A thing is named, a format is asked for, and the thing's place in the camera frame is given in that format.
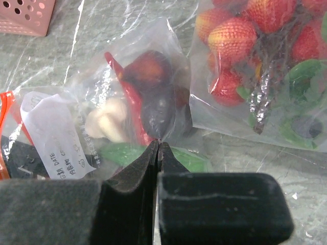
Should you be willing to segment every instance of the marble surface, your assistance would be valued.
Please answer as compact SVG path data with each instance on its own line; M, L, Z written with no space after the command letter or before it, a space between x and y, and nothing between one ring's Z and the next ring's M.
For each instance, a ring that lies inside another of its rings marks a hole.
M184 53L191 46L198 0L57 0L45 38L0 34L1 91L62 85L96 52L158 16L169 18ZM326 154L204 136L211 171L263 172L281 184L296 225L285 244L327 240ZM155 244L160 244L156 230Z

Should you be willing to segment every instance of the pink plastic basket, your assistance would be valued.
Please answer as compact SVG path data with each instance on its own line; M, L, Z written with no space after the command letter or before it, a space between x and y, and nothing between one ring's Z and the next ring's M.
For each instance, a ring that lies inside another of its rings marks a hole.
M46 36L56 0L0 0L0 32Z

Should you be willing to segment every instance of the red chili pepper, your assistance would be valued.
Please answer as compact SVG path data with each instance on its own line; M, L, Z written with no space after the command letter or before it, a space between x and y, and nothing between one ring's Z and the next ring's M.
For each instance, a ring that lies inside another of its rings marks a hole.
M114 59L111 53L106 52L104 54L108 64L115 71L116 76L124 90L125 97L130 107L132 114L132 121L135 127L135 132L137 136L137 141L141 145L148 146L153 138L151 138L147 132L144 130L142 120L141 120L141 109L142 109L142 99L139 93L135 90L133 85L122 80L123 68L119 63Z

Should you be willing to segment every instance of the paper tag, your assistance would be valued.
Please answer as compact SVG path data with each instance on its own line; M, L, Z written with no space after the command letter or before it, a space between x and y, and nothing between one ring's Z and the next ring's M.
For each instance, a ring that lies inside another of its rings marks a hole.
M96 169L86 160L68 103L58 94L30 92L20 107L22 121L51 179L81 179Z

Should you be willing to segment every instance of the clear plastic bag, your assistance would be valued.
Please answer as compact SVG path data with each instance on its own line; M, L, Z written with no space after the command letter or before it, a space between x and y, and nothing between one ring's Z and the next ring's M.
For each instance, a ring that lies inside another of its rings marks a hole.
M326 152L324 1L202 0L191 50L193 124Z
M65 87L2 94L2 178L108 179L154 139L190 171L206 171L189 83L188 61L160 18L109 45Z

